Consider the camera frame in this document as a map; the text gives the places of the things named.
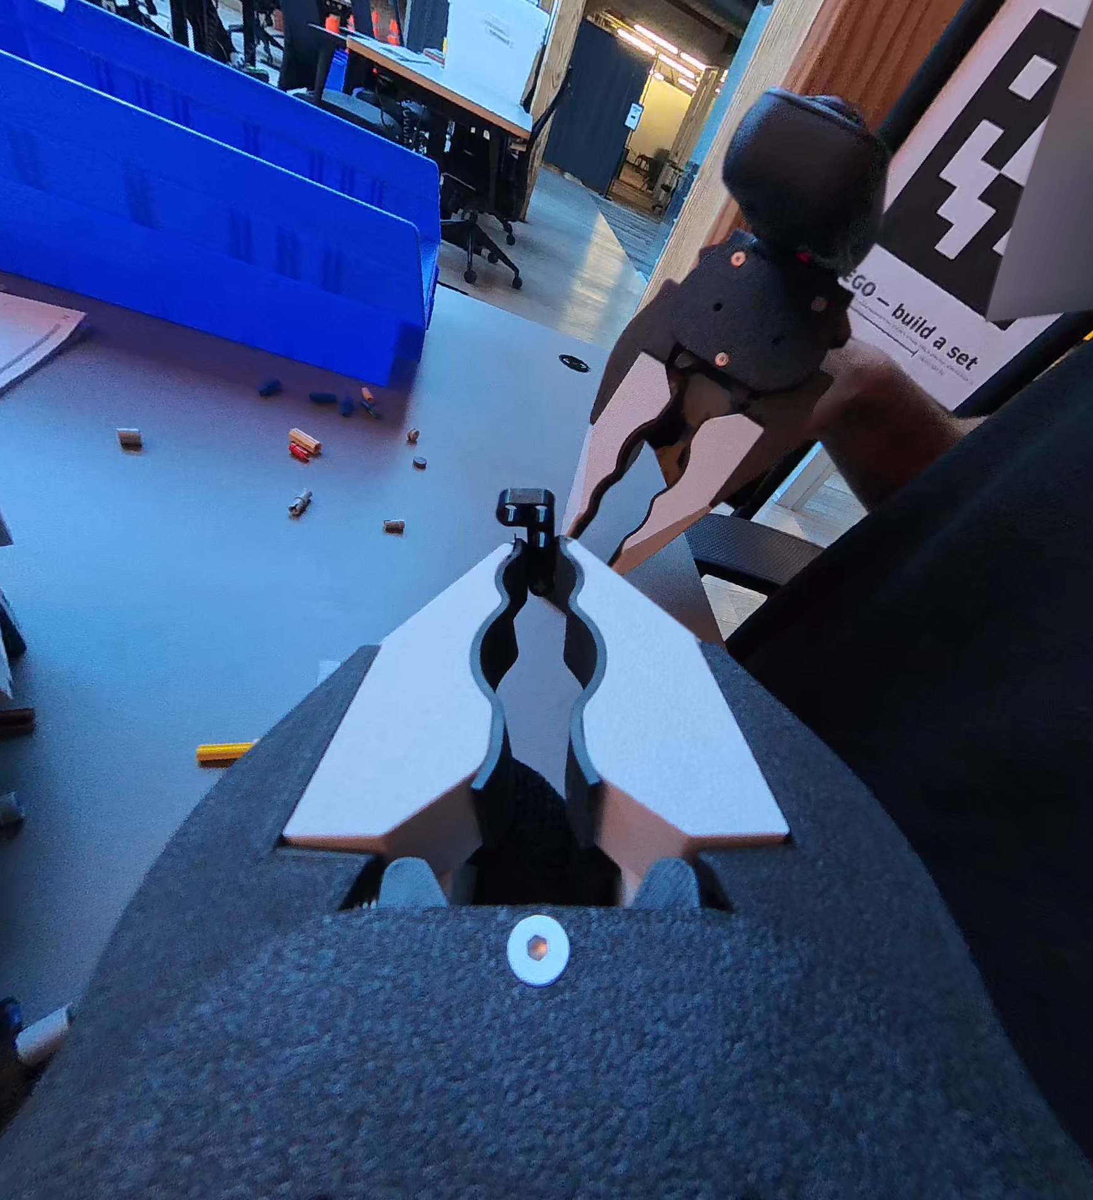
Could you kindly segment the black framed task sign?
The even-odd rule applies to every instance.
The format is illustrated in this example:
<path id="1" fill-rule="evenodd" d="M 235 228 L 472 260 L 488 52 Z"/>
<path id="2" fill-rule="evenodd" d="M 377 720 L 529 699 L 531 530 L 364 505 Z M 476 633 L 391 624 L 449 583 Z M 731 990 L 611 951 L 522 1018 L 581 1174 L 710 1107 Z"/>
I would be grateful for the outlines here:
<path id="1" fill-rule="evenodd" d="M 884 118 L 882 232 L 843 281 L 854 336 L 944 407 L 1003 402 L 1093 312 L 990 320 L 989 303 L 1088 1 L 966 1 Z"/>

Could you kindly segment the white box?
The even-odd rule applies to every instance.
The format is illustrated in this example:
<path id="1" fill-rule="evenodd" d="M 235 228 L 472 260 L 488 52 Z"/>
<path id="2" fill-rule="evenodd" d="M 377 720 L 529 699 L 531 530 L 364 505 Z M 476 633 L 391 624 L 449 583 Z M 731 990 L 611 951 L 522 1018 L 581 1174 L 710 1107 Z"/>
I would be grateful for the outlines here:
<path id="1" fill-rule="evenodd" d="M 449 1 L 446 68 L 522 97 L 550 19 L 536 1 Z"/>

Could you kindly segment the black mesh office chair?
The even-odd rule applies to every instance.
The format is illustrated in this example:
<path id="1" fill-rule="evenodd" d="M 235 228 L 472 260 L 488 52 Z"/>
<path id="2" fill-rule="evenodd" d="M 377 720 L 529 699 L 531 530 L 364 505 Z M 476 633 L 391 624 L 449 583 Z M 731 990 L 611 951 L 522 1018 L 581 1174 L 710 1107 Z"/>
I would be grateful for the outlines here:
<path id="1" fill-rule="evenodd" d="M 822 553 L 815 542 L 735 514 L 708 512 L 685 537 L 703 576 L 763 596 L 776 594 Z"/>

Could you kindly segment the wooden top desk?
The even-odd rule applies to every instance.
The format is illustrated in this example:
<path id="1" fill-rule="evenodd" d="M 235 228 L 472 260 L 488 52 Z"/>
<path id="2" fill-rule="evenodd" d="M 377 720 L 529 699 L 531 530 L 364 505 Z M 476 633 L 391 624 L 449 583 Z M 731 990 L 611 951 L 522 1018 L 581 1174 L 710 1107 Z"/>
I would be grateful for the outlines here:
<path id="1" fill-rule="evenodd" d="M 490 131 L 488 189 L 481 205 L 494 210 L 501 157 L 513 139 L 527 139 L 533 131 L 533 118 L 522 102 L 504 99 L 467 72 L 451 70 L 423 52 L 352 31 L 336 35 L 336 42 L 348 52 L 348 86 L 357 86 L 366 68 L 375 67 L 380 74 L 394 76 L 403 91 L 432 111 L 428 155 L 440 171 L 446 170 L 451 123 Z"/>

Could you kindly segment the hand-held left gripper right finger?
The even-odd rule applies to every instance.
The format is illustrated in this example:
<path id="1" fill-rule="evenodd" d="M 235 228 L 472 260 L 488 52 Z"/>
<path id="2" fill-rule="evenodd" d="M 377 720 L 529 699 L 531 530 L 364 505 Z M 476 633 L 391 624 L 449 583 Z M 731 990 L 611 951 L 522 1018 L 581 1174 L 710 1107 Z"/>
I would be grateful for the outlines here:
<path id="1" fill-rule="evenodd" d="M 705 644 L 575 539 L 559 542 L 570 713 L 566 810 L 625 885 L 664 858 L 779 844 L 790 825 Z"/>

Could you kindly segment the dark partition curtain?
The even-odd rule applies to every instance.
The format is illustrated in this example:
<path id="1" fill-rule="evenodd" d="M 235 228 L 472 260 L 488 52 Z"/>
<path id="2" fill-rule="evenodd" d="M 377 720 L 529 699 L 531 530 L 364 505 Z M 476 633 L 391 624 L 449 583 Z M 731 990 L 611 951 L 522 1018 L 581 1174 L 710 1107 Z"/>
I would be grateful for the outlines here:
<path id="1" fill-rule="evenodd" d="M 623 157 L 630 109 L 643 97 L 653 56 L 593 20 L 579 28 L 568 95 L 552 116 L 543 157 L 607 193 Z"/>

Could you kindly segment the blue plastic bin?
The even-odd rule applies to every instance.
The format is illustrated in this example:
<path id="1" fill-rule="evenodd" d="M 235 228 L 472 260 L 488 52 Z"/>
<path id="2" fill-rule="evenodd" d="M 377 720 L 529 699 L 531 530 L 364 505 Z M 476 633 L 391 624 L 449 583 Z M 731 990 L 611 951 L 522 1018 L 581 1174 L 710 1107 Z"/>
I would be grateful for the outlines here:
<path id="1" fill-rule="evenodd" d="M 0 1 L 0 49 L 408 219 L 440 244 L 423 155 L 89 1 Z"/>
<path id="2" fill-rule="evenodd" d="M 408 219 L 0 49 L 0 269 L 380 386 L 433 315 Z"/>

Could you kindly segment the slim wooden post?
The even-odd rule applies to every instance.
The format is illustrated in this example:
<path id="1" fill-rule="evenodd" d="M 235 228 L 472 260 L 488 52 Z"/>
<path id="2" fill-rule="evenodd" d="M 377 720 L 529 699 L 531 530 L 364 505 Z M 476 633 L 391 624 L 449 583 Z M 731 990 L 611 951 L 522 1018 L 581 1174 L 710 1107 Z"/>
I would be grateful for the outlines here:
<path id="1" fill-rule="evenodd" d="M 529 200 L 538 180 L 538 171 L 542 166 L 549 129 L 552 122 L 552 104 L 556 102 L 565 79 L 570 68 L 570 60 L 573 54 L 573 45 L 579 35 L 579 28 L 584 20 L 586 1 L 554 1 L 552 3 L 552 22 L 549 28 L 549 38 L 545 42 L 538 83 L 533 91 L 531 104 L 531 139 L 524 154 L 524 187 L 518 205 L 517 219 L 526 219 L 529 210 Z"/>

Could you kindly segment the wide wooden post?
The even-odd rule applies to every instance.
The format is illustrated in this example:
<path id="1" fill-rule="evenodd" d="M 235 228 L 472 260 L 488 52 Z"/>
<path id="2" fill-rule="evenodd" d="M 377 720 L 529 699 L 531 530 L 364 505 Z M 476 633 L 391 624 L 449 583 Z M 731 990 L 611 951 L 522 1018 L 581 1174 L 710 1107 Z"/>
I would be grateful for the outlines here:
<path id="1" fill-rule="evenodd" d="M 774 1 L 749 20 L 715 111 L 701 134 L 703 161 L 639 299 L 682 278 L 705 244 L 740 221 L 721 170 L 747 107 L 770 86 L 840 95 L 875 127 L 896 104 L 960 1 Z"/>

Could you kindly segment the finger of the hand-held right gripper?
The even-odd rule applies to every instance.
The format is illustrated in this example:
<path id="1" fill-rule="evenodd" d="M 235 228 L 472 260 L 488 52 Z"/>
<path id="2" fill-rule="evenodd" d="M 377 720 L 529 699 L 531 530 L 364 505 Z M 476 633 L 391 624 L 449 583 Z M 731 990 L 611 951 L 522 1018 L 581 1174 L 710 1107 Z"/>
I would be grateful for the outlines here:
<path id="1" fill-rule="evenodd" d="M 630 573 L 705 518 L 763 431 L 762 423 L 738 411 L 703 422 L 689 441 L 687 466 L 676 482 L 653 496 L 643 525 L 609 560 L 611 569 Z"/>
<path id="2" fill-rule="evenodd" d="M 563 516 L 563 530 L 579 537 L 593 521 L 607 489 L 628 470 L 636 452 L 673 406 L 664 361 L 639 352 L 604 411 L 588 427 Z"/>

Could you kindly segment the black L-shaped lego beam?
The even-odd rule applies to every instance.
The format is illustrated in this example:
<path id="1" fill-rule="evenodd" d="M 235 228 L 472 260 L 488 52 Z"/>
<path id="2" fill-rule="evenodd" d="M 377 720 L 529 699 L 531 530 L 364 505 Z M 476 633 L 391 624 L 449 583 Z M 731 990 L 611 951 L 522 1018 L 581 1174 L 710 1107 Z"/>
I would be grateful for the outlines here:
<path id="1" fill-rule="evenodd" d="M 547 487 L 506 487 L 495 502 L 495 518 L 506 528 L 520 530 L 518 571 L 527 592 L 549 596 L 559 562 L 554 493 Z"/>

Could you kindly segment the person's right forearm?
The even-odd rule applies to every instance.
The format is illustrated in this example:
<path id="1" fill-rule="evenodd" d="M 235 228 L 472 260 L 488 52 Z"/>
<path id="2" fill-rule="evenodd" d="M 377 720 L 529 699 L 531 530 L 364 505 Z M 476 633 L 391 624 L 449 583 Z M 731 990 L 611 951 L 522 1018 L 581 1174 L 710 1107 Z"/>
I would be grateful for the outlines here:
<path id="1" fill-rule="evenodd" d="M 957 415 L 900 367 L 870 367 L 850 407 L 850 448 L 840 471 L 870 512 L 987 420 Z"/>

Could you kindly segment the person's right hand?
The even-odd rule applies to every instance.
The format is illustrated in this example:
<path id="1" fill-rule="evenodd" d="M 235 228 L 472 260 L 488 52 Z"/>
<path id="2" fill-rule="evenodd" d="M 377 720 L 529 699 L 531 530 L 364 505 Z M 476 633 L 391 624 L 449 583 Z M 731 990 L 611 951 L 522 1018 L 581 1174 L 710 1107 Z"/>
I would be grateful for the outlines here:
<path id="1" fill-rule="evenodd" d="M 829 351 L 822 368 L 831 383 L 818 399 L 811 429 L 831 457 L 856 459 L 879 452 L 898 431 L 905 374 L 884 351 L 852 336 Z"/>

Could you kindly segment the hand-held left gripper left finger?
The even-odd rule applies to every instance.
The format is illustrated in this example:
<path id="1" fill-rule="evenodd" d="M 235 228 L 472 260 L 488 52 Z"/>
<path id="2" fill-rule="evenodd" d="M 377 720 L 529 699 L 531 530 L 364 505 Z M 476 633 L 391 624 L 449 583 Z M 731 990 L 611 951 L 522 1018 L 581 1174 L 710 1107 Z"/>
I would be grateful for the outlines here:
<path id="1" fill-rule="evenodd" d="M 508 821 L 508 713 L 522 542 L 499 544 L 378 645 L 288 818 L 298 848 L 416 857 L 453 873 Z"/>

